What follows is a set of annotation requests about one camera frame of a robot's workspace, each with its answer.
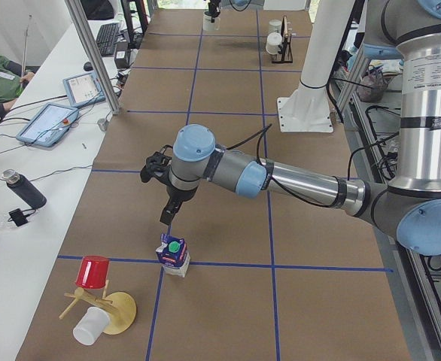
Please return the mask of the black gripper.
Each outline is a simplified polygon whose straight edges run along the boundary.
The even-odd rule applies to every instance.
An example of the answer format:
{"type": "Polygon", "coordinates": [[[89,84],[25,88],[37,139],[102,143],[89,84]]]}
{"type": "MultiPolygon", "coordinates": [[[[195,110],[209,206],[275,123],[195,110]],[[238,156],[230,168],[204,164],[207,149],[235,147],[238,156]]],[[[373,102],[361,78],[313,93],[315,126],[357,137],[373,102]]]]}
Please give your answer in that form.
{"type": "Polygon", "coordinates": [[[209,0],[208,1],[208,16],[212,23],[220,16],[220,3],[221,0],[209,0]]]}
{"type": "Polygon", "coordinates": [[[180,190],[176,188],[169,179],[170,162],[172,158],[165,155],[169,147],[162,147],[145,161],[145,166],[140,172],[143,183],[147,183],[151,178],[156,178],[160,183],[166,185],[169,200],[163,208],[160,222],[171,225],[175,215],[180,211],[182,203],[191,200],[196,192],[194,190],[180,190]]]}

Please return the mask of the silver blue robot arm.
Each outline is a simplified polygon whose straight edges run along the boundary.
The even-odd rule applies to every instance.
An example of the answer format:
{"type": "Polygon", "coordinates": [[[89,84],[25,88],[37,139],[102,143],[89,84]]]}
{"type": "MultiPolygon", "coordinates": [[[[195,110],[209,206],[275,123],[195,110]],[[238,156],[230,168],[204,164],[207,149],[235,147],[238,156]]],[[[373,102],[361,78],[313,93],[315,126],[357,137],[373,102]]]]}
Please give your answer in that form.
{"type": "Polygon", "coordinates": [[[199,124],[183,127],[173,154],[148,157],[140,178],[166,186],[161,221],[170,224],[201,180],[239,196],[284,193],[320,208],[340,208],[406,249],[441,255],[441,1],[370,1],[365,54],[403,59],[400,128],[389,142],[386,184],[317,174],[219,145],[199,124]]]}
{"type": "Polygon", "coordinates": [[[213,23],[220,16],[222,8],[231,8],[234,11],[242,12],[252,7],[262,8],[264,3],[264,0],[208,0],[204,15],[213,23]]]}

